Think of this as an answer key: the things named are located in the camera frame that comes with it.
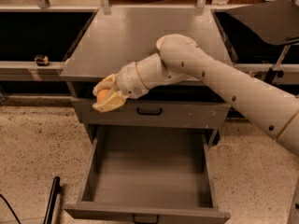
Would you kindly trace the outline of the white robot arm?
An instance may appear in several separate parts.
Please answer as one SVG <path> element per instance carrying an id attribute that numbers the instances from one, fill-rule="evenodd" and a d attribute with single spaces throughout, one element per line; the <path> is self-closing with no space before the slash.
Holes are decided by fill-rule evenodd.
<path id="1" fill-rule="evenodd" d="M 156 53 L 100 81 L 93 88 L 93 109 L 109 112 L 155 87 L 195 77 L 279 145 L 299 156 L 298 98 L 210 57 L 185 35 L 165 35 L 156 47 Z"/>

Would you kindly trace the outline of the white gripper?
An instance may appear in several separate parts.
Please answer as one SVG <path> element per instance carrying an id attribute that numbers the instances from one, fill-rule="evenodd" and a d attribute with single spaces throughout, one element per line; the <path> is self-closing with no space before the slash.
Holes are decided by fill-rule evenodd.
<path id="1" fill-rule="evenodd" d="M 93 104 L 93 108 L 101 113 L 123 106 L 126 98 L 138 99 L 149 92 L 137 72 L 137 63 L 129 63 L 117 75 L 105 77 L 93 88 L 93 95 L 97 96 L 97 93 L 103 89 L 109 89 L 107 97 L 101 102 L 96 100 Z"/>

